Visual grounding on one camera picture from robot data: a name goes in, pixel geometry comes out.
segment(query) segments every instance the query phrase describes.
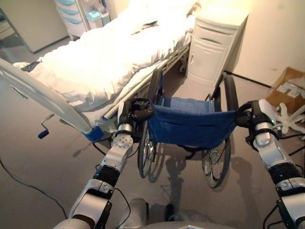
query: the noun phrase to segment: bed rail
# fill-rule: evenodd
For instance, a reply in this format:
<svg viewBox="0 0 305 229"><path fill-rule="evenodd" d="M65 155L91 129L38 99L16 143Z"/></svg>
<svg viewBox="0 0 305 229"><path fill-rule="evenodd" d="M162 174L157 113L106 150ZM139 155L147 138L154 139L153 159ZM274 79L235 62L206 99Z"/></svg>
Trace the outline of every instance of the bed rail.
<svg viewBox="0 0 305 229"><path fill-rule="evenodd" d="M189 51L190 45L183 47L182 49L176 50L171 56L164 61L160 62L157 66L157 69L162 69L162 73L166 74L174 65L177 63L178 60L181 59L183 55ZM153 72L150 73L142 82L140 82L137 86L135 86L124 98L120 100L120 102L125 102L131 99L137 92L143 88L146 84L148 84L153 76ZM113 108L111 108L105 115L104 118L106 120L110 119L114 116L114 114L118 111L120 103L116 104Z"/></svg>
<svg viewBox="0 0 305 229"><path fill-rule="evenodd" d="M3 59L0 59L0 75L9 81L13 88L49 109L77 130L84 134L92 131L90 125L60 94Z"/></svg>

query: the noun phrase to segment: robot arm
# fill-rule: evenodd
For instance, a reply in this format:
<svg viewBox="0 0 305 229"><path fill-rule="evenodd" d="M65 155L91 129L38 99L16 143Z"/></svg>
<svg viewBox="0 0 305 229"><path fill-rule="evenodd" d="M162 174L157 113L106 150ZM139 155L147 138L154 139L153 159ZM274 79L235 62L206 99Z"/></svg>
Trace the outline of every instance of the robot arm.
<svg viewBox="0 0 305 229"><path fill-rule="evenodd" d="M113 146L73 204L69 219L54 229L104 229L112 207L109 201L132 150L133 122L147 120L153 114L148 99L137 98L120 104L118 131Z"/></svg>
<svg viewBox="0 0 305 229"><path fill-rule="evenodd" d="M236 116L239 126L249 129L248 144L259 152L280 197L277 205L283 222L289 229L305 224L305 178L297 170L273 131L274 113L266 100L243 105Z"/></svg>

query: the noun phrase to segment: wheelchair armrest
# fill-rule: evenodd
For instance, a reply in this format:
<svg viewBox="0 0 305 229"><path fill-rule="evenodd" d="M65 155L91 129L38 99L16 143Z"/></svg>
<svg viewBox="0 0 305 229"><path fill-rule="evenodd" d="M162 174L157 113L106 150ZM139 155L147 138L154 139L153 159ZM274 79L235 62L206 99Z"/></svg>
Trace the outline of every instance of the wheelchair armrest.
<svg viewBox="0 0 305 229"><path fill-rule="evenodd" d="M148 93L147 93L147 98L152 102L155 103L157 99L157 94L158 94L158 89L159 89L159 83L162 75L162 69L157 68L153 74L152 74L152 79L149 85Z"/></svg>
<svg viewBox="0 0 305 229"><path fill-rule="evenodd" d="M227 110L236 111L238 109L238 100L234 79L231 75L224 75L224 89L227 100Z"/></svg>

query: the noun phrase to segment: wheelchair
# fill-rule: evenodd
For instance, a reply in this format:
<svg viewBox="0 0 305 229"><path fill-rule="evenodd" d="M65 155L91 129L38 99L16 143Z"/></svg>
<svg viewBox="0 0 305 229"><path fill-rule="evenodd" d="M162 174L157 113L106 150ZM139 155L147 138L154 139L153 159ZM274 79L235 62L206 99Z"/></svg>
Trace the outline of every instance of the wheelchair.
<svg viewBox="0 0 305 229"><path fill-rule="evenodd" d="M227 112L221 110L220 84L224 82ZM215 90L205 101L166 98L163 95L161 69L154 71L147 92L148 103L142 104L142 116L150 118L136 126L138 135L138 169L145 178L154 162L160 143L176 144L191 155L202 153L202 168L211 188L223 182L229 168L230 134L236 127L238 109L236 88L232 76L223 73Z"/></svg>

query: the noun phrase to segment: blue denim seat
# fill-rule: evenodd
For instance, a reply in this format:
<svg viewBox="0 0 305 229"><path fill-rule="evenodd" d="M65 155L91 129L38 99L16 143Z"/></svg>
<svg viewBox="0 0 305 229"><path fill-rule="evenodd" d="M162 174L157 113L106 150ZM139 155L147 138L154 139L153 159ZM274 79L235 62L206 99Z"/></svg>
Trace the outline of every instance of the blue denim seat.
<svg viewBox="0 0 305 229"><path fill-rule="evenodd" d="M236 127L235 112L221 112L214 101L163 98L153 109L154 114L148 121L153 142L212 149Z"/></svg>

